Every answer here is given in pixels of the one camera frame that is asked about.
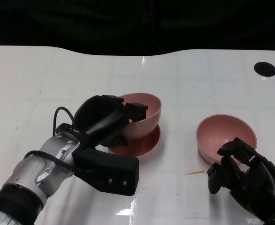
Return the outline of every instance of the table surface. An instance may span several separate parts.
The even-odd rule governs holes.
[[[209,194],[209,168],[196,144],[196,128],[223,113],[246,121],[258,152],[275,164],[273,51],[188,50],[147,57],[93,56],[52,47],[0,46],[0,189],[25,153],[51,136],[53,113],[75,113],[94,95],[149,92],[162,100],[163,149],[140,166],[132,197],[101,193],[76,177],[65,180],[36,225],[245,225],[255,217],[222,188]],[[60,122],[70,122],[59,114]]]

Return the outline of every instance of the pink bowl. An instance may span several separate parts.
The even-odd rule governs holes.
[[[142,163],[149,160],[160,149],[159,142],[160,126],[157,125],[147,136],[139,139],[129,139],[128,146],[109,148],[109,151],[118,155],[137,157]]]
[[[219,148],[240,138],[256,150],[257,139],[251,127],[237,117],[229,115],[213,115],[200,122],[196,131],[197,146],[202,156],[211,164],[221,163]]]
[[[148,93],[132,93],[122,95],[124,103],[141,103],[148,106],[146,119],[130,123],[122,132],[127,139],[141,138],[153,131],[158,124],[161,113],[161,100],[155,95]]]

